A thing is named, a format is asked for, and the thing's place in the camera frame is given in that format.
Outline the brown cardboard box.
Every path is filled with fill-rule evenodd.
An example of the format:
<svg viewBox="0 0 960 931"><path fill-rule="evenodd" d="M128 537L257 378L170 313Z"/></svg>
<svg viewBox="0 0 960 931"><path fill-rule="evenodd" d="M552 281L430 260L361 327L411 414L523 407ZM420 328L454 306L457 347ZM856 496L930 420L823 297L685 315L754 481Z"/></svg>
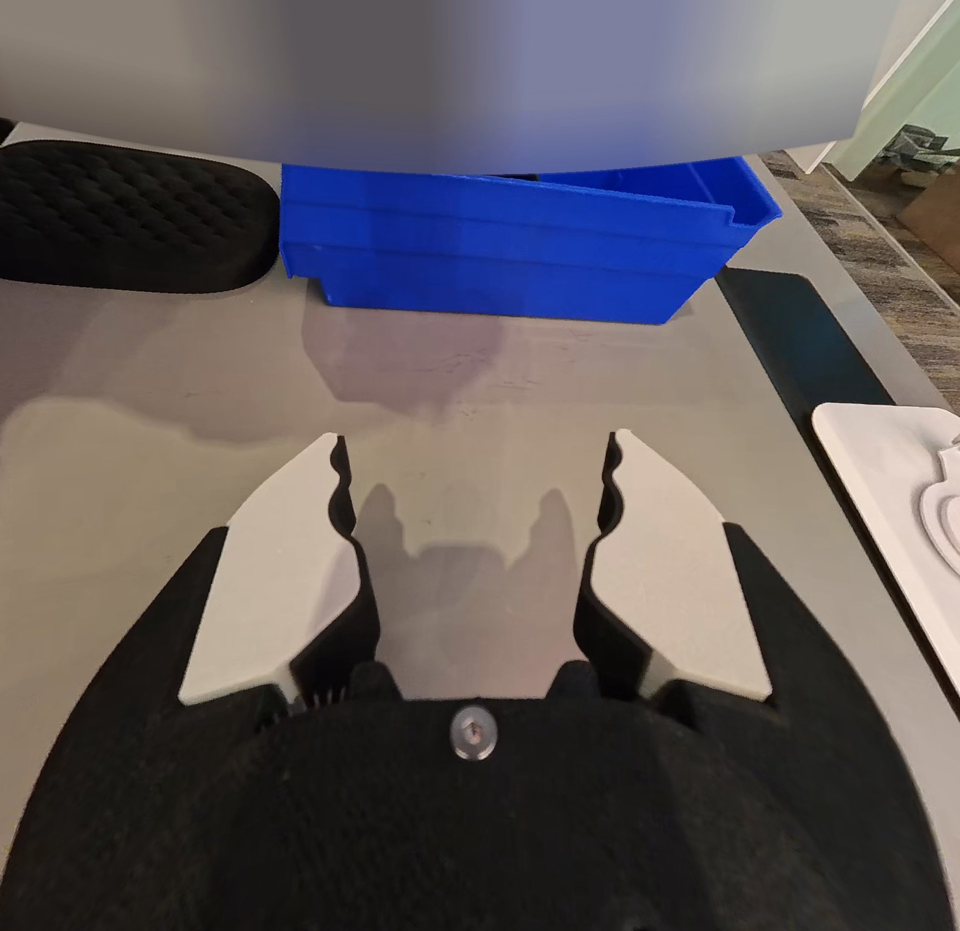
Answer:
<svg viewBox="0 0 960 931"><path fill-rule="evenodd" d="M930 246L958 242L959 173L939 175L899 212L897 219Z"/></svg>

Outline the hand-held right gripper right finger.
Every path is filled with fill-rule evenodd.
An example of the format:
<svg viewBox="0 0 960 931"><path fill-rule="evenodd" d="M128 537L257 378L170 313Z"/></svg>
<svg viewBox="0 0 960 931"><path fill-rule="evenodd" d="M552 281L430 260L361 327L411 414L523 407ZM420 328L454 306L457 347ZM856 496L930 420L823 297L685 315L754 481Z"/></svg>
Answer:
<svg viewBox="0 0 960 931"><path fill-rule="evenodd" d="M572 625L601 695L650 701L688 682L767 700L772 681L721 512L628 429L609 433L601 481Z"/></svg>

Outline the black rectangular desk mat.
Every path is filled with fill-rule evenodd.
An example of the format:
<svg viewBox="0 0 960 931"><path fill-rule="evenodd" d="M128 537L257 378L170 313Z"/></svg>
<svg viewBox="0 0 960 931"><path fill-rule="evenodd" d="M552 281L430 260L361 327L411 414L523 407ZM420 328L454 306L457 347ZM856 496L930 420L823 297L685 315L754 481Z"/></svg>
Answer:
<svg viewBox="0 0 960 931"><path fill-rule="evenodd" d="M895 405L810 280L728 266L716 280L795 421L826 403Z"/></svg>

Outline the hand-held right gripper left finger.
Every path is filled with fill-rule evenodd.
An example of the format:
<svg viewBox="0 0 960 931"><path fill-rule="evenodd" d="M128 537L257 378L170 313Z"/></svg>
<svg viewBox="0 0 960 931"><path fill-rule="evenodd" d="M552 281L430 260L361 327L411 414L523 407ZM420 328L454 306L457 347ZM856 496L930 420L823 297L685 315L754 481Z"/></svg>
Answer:
<svg viewBox="0 0 960 931"><path fill-rule="evenodd" d="M183 705L258 687L289 707L347 696L380 637L351 484L345 437L324 433L236 510L178 691Z"/></svg>

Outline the dark patterned object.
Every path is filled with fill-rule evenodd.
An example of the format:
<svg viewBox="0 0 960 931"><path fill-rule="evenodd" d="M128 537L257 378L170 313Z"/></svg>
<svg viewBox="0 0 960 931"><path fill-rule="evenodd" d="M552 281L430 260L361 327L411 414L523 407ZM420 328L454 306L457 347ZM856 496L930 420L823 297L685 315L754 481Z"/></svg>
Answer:
<svg viewBox="0 0 960 931"><path fill-rule="evenodd" d="M947 136L906 123L882 146L875 161L899 169L904 185L926 189L958 164L959 148L947 147L948 142Z"/></svg>

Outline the blue plastic bin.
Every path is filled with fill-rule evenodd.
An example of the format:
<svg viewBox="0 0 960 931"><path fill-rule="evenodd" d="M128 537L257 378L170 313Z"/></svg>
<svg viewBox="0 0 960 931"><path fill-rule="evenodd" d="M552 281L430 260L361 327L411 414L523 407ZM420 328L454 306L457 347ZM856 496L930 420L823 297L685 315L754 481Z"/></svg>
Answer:
<svg viewBox="0 0 960 931"><path fill-rule="evenodd" d="M332 306L664 325L782 215L742 157L536 179L283 165L279 249Z"/></svg>

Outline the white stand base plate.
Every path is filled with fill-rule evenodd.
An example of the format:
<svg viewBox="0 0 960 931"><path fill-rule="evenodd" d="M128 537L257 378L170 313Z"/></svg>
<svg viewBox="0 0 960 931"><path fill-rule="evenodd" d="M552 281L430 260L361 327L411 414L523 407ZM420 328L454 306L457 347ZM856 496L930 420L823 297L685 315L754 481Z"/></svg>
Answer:
<svg viewBox="0 0 960 931"><path fill-rule="evenodd" d="M828 402L813 432L954 690L959 689L959 417Z"/></svg>

